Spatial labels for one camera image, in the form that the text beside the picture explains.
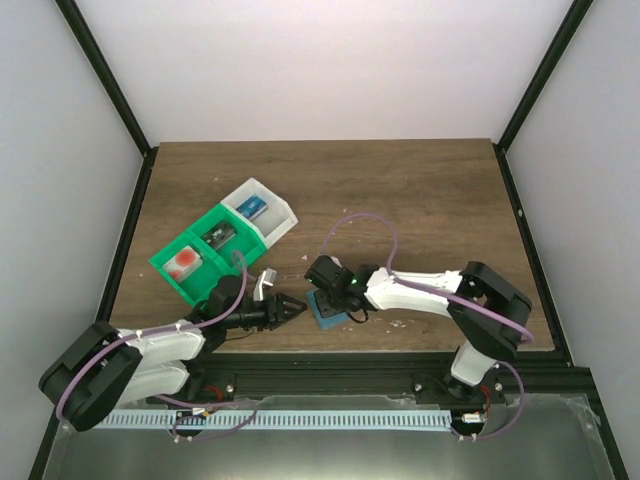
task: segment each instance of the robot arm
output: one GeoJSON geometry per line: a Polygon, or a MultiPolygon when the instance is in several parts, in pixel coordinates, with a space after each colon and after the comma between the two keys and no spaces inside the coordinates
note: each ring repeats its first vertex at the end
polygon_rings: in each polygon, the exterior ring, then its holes
{"type": "Polygon", "coordinates": [[[109,353],[80,380],[67,400],[63,414],[78,431],[92,428],[113,408],[159,394],[199,391],[191,377],[193,361],[217,349],[227,330],[274,330],[306,310],[306,304],[282,293],[267,294],[273,270],[259,277],[253,298],[245,294],[233,313],[205,328],[198,324],[219,316],[236,300],[242,279],[222,277],[206,302],[196,305],[174,331],[152,334],[144,330],[117,330],[106,322],[91,325],[41,377],[40,390],[57,404],[81,368],[119,337],[136,335],[109,353]]]}
{"type": "Polygon", "coordinates": [[[486,298],[484,307],[524,327],[531,301],[495,271],[470,262],[462,271],[438,274],[388,272],[377,265],[363,265],[355,273],[336,259],[321,255],[305,278],[323,295],[316,295],[319,311],[357,312],[402,308],[435,313],[453,319],[467,341],[458,349],[445,379],[450,392],[461,400],[472,395],[497,360],[510,361],[521,342],[519,332],[447,298],[399,281],[428,286],[465,300],[486,298]]]}

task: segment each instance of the green tray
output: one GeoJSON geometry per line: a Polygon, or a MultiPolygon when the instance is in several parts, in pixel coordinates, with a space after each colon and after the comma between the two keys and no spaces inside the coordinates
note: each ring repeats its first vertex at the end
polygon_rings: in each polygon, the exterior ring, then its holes
{"type": "Polygon", "coordinates": [[[193,225],[188,227],[169,245],[156,253],[149,262],[175,288],[180,295],[194,306],[196,303],[209,298],[211,289],[218,284],[218,280],[225,275],[239,275],[239,270],[233,265],[232,252],[239,250],[247,262],[252,265],[267,251],[267,247],[247,221],[234,210],[218,204],[193,225]],[[217,223],[226,221],[236,230],[236,235],[222,248],[214,250],[202,240],[202,235],[217,223]],[[185,280],[177,283],[162,268],[174,255],[184,247],[190,246],[202,257],[202,265],[185,280]]]}

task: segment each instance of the black metal frame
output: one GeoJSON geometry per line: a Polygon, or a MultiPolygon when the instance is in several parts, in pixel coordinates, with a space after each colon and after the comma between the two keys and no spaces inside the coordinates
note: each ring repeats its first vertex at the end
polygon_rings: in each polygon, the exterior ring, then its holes
{"type": "MultiPolygon", "coordinates": [[[[55,1],[144,157],[97,313],[96,321],[109,321],[158,148],[151,148],[147,142],[75,1],[55,1]]],[[[567,341],[506,158],[507,150],[524,124],[592,1],[574,0],[504,134],[498,144],[494,145],[494,149],[555,347],[550,352],[522,352],[518,355],[514,366],[521,373],[529,392],[587,395],[591,408],[600,417],[600,434],[616,478],[625,479],[628,475],[590,370],[575,367],[572,364],[567,341]]],[[[344,395],[345,393],[401,395],[412,390],[416,375],[442,375],[452,358],[453,352],[215,354],[214,359],[205,360],[203,366],[206,371],[215,372],[216,376],[234,378],[236,392],[242,395],[344,395]]],[[[513,380],[505,377],[502,383],[505,392],[517,392],[517,385],[513,380]]],[[[30,479],[42,478],[57,427],[58,422],[52,416],[29,476],[30,479]]]]}

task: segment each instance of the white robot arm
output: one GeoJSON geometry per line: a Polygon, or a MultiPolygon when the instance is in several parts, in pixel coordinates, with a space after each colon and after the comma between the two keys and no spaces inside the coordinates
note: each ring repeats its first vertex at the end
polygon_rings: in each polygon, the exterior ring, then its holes
{"type": "Polygon", "coordinates": [[[389,272],[377,265],[363,265],[354,273],[335,258],[321,255],[305,278],[323,293],[314,297],[316,312],[362,310],[367,315],[398,308],[453,319],[467,337],[448,379],[450,392],[461,399],[480,385],[497,360],[513,359],[531,312],[531,301],[522,292],[479,262],[470,262],[462,271],[437,274],[389,272]],[[478,298],[486,302],[474,308],[477,304],[471,303],[478,298]],[[488,318],[483,311],[506,318],[519,330],[488,318]]]}

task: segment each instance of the blue object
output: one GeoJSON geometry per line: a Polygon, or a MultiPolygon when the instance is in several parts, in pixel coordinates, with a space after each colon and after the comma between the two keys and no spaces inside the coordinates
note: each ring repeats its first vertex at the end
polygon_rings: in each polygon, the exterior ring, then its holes
{"type": "Polygon", "coordinates": [[[251,195],[236,210],[247,220],[253,220],[267,209],[267,203],[257,195],[251,195]]]}
{"type": "Polygon", "coordinates": [[[311,311],[313,312],[313,316],[316,317],[316,321],[318,322],[318,326],[320,330],[328,330],[331,327],[335,327],[336,325],[340,325],[341,323],[349,321],[349,316],[346,312],[339,313],[337,315],[333,315],[331,317],[322,317],[320,315],[320,310],[318,309],[318,304],[316,303],[315,292],[318,289],[311,290],[307,292],[307,303],[311,307],[311,311]]]}

